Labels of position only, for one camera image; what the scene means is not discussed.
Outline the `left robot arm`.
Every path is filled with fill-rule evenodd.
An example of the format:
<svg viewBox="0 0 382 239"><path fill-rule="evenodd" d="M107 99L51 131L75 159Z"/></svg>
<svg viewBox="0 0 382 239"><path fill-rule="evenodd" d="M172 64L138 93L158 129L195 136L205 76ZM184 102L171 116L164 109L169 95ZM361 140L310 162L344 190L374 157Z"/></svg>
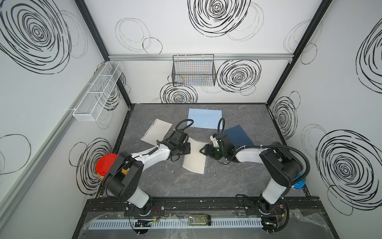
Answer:
<svg viewBox="0 0 382 239"><path fill-rule="evenodd" d="M152 208L152 197L142 190L138 184L142 172L149 167L173 157L180 158L191 153L189 135L185 130L194 124L192 119L180 121L170 136L156 141L156 146L138 153L122 152L117 155L101 181L106 192L110 192L120 202L133 205L138 213L147 215Z"/></svg>

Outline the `dark blue notebook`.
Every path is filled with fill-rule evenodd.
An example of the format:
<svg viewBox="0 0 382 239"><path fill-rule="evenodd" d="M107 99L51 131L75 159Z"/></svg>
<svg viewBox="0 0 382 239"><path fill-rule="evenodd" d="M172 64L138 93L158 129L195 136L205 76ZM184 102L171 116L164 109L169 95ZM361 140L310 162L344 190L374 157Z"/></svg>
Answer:
<svg viewBox="0 0 382 239"><path fill-rule="evenodd" d="M228 136L229 140L235 147L254 146L254 143L240 125L225 129L224 133Z"/></svg>

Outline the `torn lined paper page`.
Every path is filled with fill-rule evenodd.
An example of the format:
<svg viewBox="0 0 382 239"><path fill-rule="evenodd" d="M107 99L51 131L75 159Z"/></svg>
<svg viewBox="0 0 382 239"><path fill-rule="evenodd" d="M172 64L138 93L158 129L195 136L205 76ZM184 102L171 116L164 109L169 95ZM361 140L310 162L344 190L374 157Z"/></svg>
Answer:
<svg viewBox="0 0 382 239"><path fill-rule="evenodd" d="M157 145L157 141L162 141L171 127L171 123L156 119L141 140L150 145Z"/></svg>

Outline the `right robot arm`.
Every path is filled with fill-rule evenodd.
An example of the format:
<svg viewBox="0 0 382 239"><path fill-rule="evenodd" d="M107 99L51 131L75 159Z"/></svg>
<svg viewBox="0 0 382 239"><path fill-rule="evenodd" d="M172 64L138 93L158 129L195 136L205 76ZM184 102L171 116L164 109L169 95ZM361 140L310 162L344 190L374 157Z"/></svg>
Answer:
<svg viewBox="0 0 382 239"><path fill-rule="evenodd" d="M275 210L277 202L290 189L307 177L310 172L308 158L300 150L274 142L271 145L234 146L224 133L225 118L217 125L217 133L212 135L211 144L206 144L200 153L217 161L225 159L227 163L261 163L271 179L258 197L257 208L263 215Z"/></svg>

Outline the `white lined spiral notebook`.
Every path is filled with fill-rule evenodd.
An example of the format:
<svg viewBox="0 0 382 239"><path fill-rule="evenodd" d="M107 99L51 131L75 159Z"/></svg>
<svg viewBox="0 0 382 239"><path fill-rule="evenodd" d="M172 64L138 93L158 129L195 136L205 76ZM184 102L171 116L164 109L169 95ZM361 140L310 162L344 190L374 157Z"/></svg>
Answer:
<svg viewBox="0 0 382 239"><path fill-rule="evenodd" d="M185 155L183 160L183 168L198 174L204 174L207 156L200 153L200 150L207 144L193 138L189 139L191 145L190 154Z"/></svg>

